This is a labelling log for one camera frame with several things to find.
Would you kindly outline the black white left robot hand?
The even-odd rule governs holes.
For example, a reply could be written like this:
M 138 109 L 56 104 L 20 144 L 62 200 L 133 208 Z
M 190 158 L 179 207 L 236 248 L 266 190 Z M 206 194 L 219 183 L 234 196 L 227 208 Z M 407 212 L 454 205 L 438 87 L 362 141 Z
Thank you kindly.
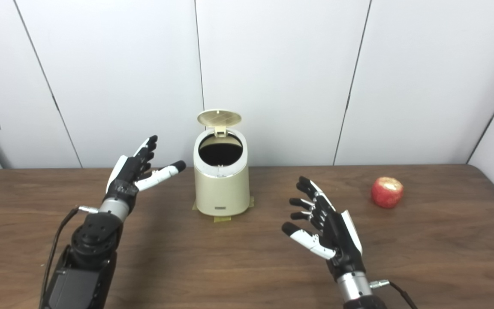
M 129 213 L 135 207 L 139 192 L 152 188 L 185 170 L 186 163 L 177 161 L 159 170 L 151 170 L 150 161 L 157 148 L 157 135 L 147 138 L 133 156 L 121 156 L 110 174 L 104 201 L 123 202 Z

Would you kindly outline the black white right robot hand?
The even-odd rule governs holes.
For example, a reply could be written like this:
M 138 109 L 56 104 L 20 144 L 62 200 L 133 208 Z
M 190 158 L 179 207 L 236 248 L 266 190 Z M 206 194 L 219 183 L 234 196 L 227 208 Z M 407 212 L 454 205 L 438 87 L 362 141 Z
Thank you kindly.
M 362 244 L 349 212 L 337 212 L 323 190 L 306 177 L 300 176 L 296 187 L 308 199 L 290 198 L 291 205 L 304 209 L 291 213 L 290 218 L 309 221 L 317 232 L 312 233 L 292 222 L 283 223 L 282 232 L 326 260 L 335 282 L 347 274 L 365 273 Z

